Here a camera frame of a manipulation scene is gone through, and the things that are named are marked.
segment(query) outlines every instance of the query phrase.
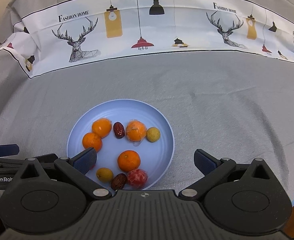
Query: black lamp illustration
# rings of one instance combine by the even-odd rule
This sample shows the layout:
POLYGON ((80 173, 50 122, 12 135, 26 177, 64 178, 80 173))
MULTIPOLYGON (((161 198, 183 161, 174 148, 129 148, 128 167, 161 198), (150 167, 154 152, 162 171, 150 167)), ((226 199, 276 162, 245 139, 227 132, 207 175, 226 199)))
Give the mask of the black lamp illustration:
POLYGON ((150 15, 165 14, 163 7, 159 4, 159 0, 154 0, 154 4, 149 9, 150 15))
POLYGON ((188 44, 184 43, 182 40, 180 40, 177 37, 177 32, 176 32, 176 17, 175 17, 175 0, 174 0, 174 24, 175 24, 176 39, 174 40, 174 44, 172 45, 172 47, 187 48, 188 47, 188 44))
POLYGON ((271 32, 276 32, 276 30, 277 30, 277 27, 276 27, 276 25, 275 25, 275 22, 273 22, 273 26, 272 27, 270 27, 268 30, 270 30, 271 32))
POLYGON ((121 18, 120 11, 114 8, 111 4, 110 7, 104 13, 105 15, 105 23, 106 23, 106 33, 107 38, 114 38, 122 36, 122 26, 121 26, 121 18))
POLYGON ((138 0, 137 0, 137 10, 138 10, 138 21, 139 21, 139 31, 140 31, 140 39, 138 42, 133 45, 131 48, 138 48, 139 50, 148 49, 148 47, 154 46, 154 44, 147 42, 145 39, 141 36, 141 27, 140 27, 140 16, 139 16, 139 6, 138 6, 138 0))
POLYGON ((263 27, 264 43, 263 43, 263 49, 262 49, 262 51, 263 51, 263 52, 266 52, 266 54, 268 54, 268 55, 271 55, 272 52, 271 52, 270 50, 268 50, 268 49, 266 48, 266 46, 265 46, 266 38, 265 38, 265 34, 264 34, 264 28, 265 28, 266 24, 267 24, 267 14, 266 14, 265 25, 264 25, 264 27, 263 27))

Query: decorative banner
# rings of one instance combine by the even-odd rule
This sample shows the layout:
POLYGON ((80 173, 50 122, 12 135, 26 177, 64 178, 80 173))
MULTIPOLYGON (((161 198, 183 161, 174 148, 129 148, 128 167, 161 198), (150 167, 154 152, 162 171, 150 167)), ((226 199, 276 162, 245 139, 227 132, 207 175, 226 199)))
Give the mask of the decorative banner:
POLYGON ((247 0, 69 0, 13 29, 29 33, 35 52, 25 52, 15 33, 0 49, 11 43, 29 77, 177 51, 234 50, 294 62, 294 23, 247 0))

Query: orange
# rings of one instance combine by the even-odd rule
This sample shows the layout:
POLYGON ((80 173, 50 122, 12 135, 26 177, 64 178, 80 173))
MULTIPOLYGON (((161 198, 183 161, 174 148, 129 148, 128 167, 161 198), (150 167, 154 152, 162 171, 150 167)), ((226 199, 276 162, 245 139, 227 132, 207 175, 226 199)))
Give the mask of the orange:
POLYGON ((89 147, 94 147, 96 152, 99 152, 102 148, 101 138, 93 132, 86 133, 82 138, 82 145, 85 149, 89 147))
POLYGON ((124 151, 119 155, 117 163, 122 171, 129 172, 139 167, 140 157, 135 151, 124 151))
POLYGON ((92 123, 92 132, 99 135, 101 138, 106 137, 112 128, 112 123, 107 118, 100 118, 92 123))
POLYGON ((132 120, 128 123, 126 128, 126 135, 128 140, 133 142, 142 141, 147 133, 146 126, 138 120, 132 120))

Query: pendant lamp illustration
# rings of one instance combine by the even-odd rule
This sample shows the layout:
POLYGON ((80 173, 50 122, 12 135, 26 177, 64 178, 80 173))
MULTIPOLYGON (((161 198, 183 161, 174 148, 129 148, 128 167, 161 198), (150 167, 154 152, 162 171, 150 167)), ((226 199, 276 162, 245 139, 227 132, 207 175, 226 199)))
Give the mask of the pendant lamp illustration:
POLYGON ((110 0, 110 7, 104 13, 107 38, 122 36, 120 11, 113 7, 110 0))
POLYGON ((147 42, 145 39, 141 36, 141 27, 140 27, 140 16, 139 16, 139 5, 137 0, 137 10, 138 10, 138 21, 139 21, 139 31, 140 31, 140 39, 138 42, 133 45, 131 48, 138 48, 139 50, 148 49, 148 47, 154 46, 154 44, 147 42))
POLYGON ((174 44, 173 44, 173 47, 180 47, 180 48, 186 48, 186 47, 188 47, 188 44, 186 44, 186 43, 183 43, 183 41, 182 40, 180 40, 180 39, 175 39, 174 40, 174 44))
POLYGON ((264 25, 264 27, 263 27, 264 44, 263 44, 263 49, 262 49, 262 51, 263 51, 263 52, 266 52, 266 54, 268 54, 268 55, 271 55, 272 52, 271 52, 270 50, 268 50, 268 49, 266 48, 266 46, 265 46, 266 38, 265 38, 265 34, 264 34, 264 28, 265 28, 265 26, 266 26, 266 24, 267 24, 267 13, 266 13, 266 9, 265 9, 265 14, 266 14, 266 21, 265 21, 265 25, 264 25))
POLYGON ((154 0, 154 4, 149 9, 150 15, 165 14, 163 7, 159 4, 159 0, 154 0))
POLYGON ((248 32, 247 32, 247 38, 251 40, 256 40, 257 38, 257 32, 255 29, 255 18, 251 14, 246 18, 246 23, 248 25, 248 32))
POLYGON ((284 55, 282 55, 281 52, 280 52, 279 50, 278 50, 278 54, 279 54, 282 58, 287 59, 287 57, 285 57, 284 55))
POLYGON ((275 25, 275 22, 273 22, 273 26, 272 27, 270 27, 268 30, 270 30, 271 32, 276 32, 276 30, 277 30, 277 27, 276 27, 276 25, 275 25))
POLYGON ((176 32, 176 17, 175 17, 175 0, 174 0, 174 24, 175 24, 176 39, 174 40, 174 44, 172 45, 172 47, 187 48, 188 47, 188 44, 184 43, 182 40, 180 40, 177 37, 177 32, 176 32))

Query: light blue plate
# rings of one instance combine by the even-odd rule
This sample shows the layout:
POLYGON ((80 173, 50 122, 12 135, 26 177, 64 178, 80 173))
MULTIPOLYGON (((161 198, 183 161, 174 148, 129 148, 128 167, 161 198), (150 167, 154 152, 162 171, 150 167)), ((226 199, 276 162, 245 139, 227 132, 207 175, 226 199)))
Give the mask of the light blue plate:
MULTIPOLYGON (((115 122, 121 122, 125 129, 130 120, 137 119, 144 123, 147 128, 157 127, 161 136, 154 143, 145 138, 139 146, 134 146, 126 136, 117 139, 114 131, 111 130, 109 135, 102 139, 103 145, 97 153, 96 166, 86 176, 111 190, 110 184, 102 183, 97 179, 97 170, 103 167, 109 168, 113 171, 114 176, 124 173, 118 167, 117 158, 125 150, 134 150, 141 159, 139 168, 145 170, 148 175, 143 190, 154 185, 165 174, 171 163, 175 150, 175 140, 173 130, 164 115, 147 103, 133 99, 116 99, 90 109, 80 117, 71 130, 67 144, 67 156, 72 158, 84 150, 82 146, 83 136, 91 132, 91 125, 94 121, 103 117, 111 120, 112 125, 115 122)), ((126 185, 124 189, 131 189, 131 187, 126 185)))

